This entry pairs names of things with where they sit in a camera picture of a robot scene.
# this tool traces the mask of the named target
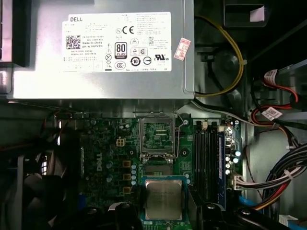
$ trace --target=ram slot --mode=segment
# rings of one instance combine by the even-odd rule
[[[225,133],[218,133],[218,203],[226,208],[226,186],[225,186]]]
[[[214,127],[208,127],[203,133],[194,134],[194,185],[205,202],[217,201],[217,141],[217,130]]]

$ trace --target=pink sticker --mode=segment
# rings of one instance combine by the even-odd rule
[[[185,38],[181,38],[179,45],[177,47],[177,50],[175,52],[174,58],[177,58],[177,59],[183,61],[184,58],[186,57],[186,53],[188,51],[190,43],[191,43],[191,41],[189,41]]]

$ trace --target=barcode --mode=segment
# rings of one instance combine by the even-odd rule
[[[66,49],[81,49],[81,35],[66,36]]]

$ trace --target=black ram slot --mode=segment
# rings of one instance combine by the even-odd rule
[[[195,133],[193,140],[194,185],[205,202],[216,202],[217,130],[213,127]]]

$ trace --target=ce mark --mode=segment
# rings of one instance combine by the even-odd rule
[[[124,27],[123,27],[122,31],[123,31],[124,34],[127,34],[127,32],[126,32],[126,29],[127,29],[127,28],[128,28],[127,26],[124,26]],[[130,26],[130,27],[129,27],[129,32],[130,32],[130,34],[134,34],[133,28],[134,28],[134,26]]]

